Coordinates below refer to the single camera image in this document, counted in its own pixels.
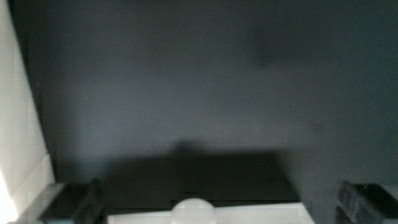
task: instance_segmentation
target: dark wall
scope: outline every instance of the dark wall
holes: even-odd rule
[[[314,219],[332,223],[339,181],[398,182],[394,7],[14,0],[58,181],[103,178],[128,158],[167,158],[181,142],[208,153],[277,148]]]

